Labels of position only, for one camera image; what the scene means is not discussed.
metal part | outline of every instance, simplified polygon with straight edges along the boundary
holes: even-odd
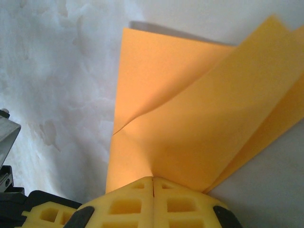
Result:
[[[3,165],[0,170],[0,192],[5,192],[10,185],[14,186],[13,172],[10,166]]]
[[[20,129],[21,126],[19,124],[0,116],[0,168],[15,142]]]
[[[7,110],[6,108],[2,108],[0,110],[0,116],[4,117],[4,118],[9,118],[10,117],[10,112],[9,110]]]

black plastic part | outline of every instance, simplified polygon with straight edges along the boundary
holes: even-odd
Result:
[[[222,228],[243,228],[237,217],[230,210],[221,206],[214,206],[213,210]]]
[[[14,187],[12,184],[5,190],[5,193],[22,193],[24,195],[23,187]]]
[[[81,203],[43,191],[33,191],[28,197],[22,193],[0,193],[0,227],[21,227],[26,220],[26,217],[22,216],[22,212],[31,211],[33,207],[50,201],[74,209],[81,206]]]
[[[76,211],[63,228],[85,228],[94,211],[91,206]]]
[[[0,116],[9,119],[10,114],[8,114],[7,112],[5,112],[5,111],[3,111],[3,110],[0,110]]]
[[[12,168],[10,165],[2,165],[0,169],[0,192],[5,192],[10,185],[14,186]]]

orange paper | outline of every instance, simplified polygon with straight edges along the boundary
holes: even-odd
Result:
[[[304,116],[304,47],[270,17],[239,47],[123,32],[106,192],[207,192]]]

white surface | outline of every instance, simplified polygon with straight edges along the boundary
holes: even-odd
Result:
[[[148,22],[238,44],[302,0],[1,0],[0,108],[22,125],[15,183],[80,202],[104,193],[122,28]],[[303,227],[301,122],[213,191],[245,227]]]

rectangular hole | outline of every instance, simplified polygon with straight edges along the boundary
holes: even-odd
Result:
[[[143,183],[136,183],[133,186],[134,189],[144,189],[144,184]]]
[[[58,209],[47,208],[41,212],[40,219],[49,222],[55,222],[58,212],[59,212]]]
[[[118,199],[113,201],[110,214],[137,214],[142,210],[142,202],[139,199]]]
[[[195,201],[191,198],[168,198],[167,200],[168,212],[190,212],[197,211]]]
[[[199,219],[185,219],[169,221],[169,228],[204,228],[204,226]]]
[[[168,184],[162,184],[161,185],[162,189],[173,189],[171,186],[169,186]]]
[[[60,224],[65,225],[70,220],[71,217],[72,217],[71,213],[64,211],[60,220]]]
[[[102,228],[138,228],[138,222],[105,222]]]

